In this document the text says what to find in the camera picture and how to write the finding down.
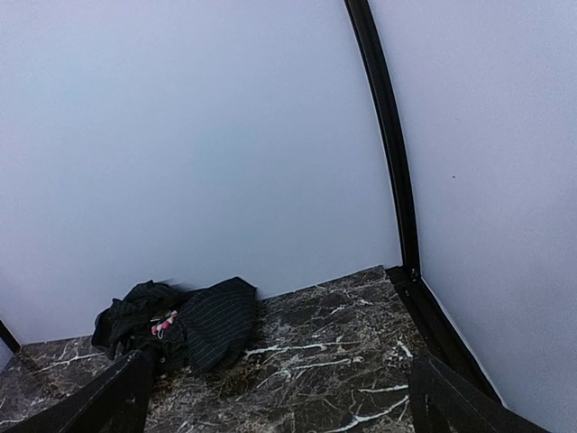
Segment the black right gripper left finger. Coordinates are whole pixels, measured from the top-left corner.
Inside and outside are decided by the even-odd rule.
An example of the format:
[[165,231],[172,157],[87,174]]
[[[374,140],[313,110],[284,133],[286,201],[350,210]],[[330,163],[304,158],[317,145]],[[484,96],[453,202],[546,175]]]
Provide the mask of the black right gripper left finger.
[[66,399],[7,430],[143,432],[155,370],[155,351],[132,351]]

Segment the black pinstriped garment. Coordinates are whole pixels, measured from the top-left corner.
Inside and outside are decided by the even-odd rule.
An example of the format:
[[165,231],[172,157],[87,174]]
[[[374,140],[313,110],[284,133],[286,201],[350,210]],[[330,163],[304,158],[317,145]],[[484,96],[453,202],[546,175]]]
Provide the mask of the black pinstriped garment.
[[[178,316],[158,339],[151,334],[151,320],[172,310]],[[153,350],[156,372],[188,368],[199,376],[239,358],[252,338],[257,313],[257,289],[239,277],[199,290],[146,281],[98,314],[91,345],[111,361],[135,350]]]

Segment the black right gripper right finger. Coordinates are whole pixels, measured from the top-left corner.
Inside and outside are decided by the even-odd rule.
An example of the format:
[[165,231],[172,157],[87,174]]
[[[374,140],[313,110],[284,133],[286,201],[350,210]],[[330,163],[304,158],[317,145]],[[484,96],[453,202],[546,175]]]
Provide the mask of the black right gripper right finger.
[[493,401],[434,356],[411,365],[409,407],[416,432],[543,432]]

